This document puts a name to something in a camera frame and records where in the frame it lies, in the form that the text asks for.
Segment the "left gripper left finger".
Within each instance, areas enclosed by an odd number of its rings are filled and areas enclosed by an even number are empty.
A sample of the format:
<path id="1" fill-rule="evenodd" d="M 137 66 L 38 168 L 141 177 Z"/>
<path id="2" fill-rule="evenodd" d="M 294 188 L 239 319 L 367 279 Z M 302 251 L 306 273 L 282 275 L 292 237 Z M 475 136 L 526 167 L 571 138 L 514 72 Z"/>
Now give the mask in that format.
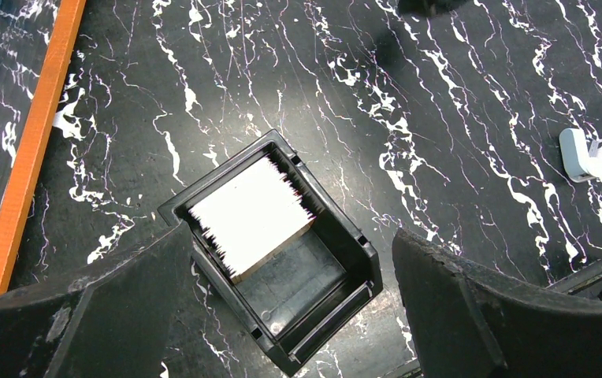
<path id="1" fill-rule="evenodd" d="M 0 296 L 0 377 L 157 377 L 192 251 L 177 225 Z"/>

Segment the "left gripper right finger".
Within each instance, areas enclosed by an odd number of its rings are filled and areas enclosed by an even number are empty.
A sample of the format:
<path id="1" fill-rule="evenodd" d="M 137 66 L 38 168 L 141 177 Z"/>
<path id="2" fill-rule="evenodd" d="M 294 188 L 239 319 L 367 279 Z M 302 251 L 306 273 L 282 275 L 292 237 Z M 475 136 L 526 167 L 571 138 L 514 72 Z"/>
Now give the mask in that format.
<path id="1" fill-rule="evenodd" d="M 602 301 L 507 276 L 400 229 L 400 297 L 425 377 L 602 377 Z"/>

